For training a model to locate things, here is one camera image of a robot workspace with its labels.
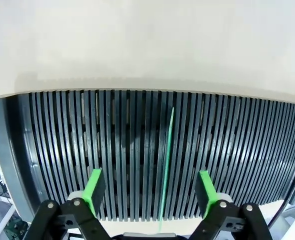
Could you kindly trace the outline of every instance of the silver bolt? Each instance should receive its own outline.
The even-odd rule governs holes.
[[[80,205],[80,201],[79,200],[75,200],[73,203],[74,203],[75,206]]]
[[[227,203],[225,201],[221,201],[221,203],[219,204],[219,206],[221,208],[226,208],[227,207]]]
[[[248,211],[252,211],[252,210],[253,210],[253,207],[252,207],[251,205],[247,205],[247,206],[246,206],[246,210],[248,210]]]

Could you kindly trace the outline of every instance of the white pipe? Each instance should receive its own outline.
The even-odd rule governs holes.
[[[7,211],[7,213],[5,214],[5,216],[3,217],[2,221],[0,222],[0,234],[2,233],[3,229],[6,227],[8,221],[10,220],[10,218],[12,217],[15,211],[16,211],[16,207],[12,205]]]

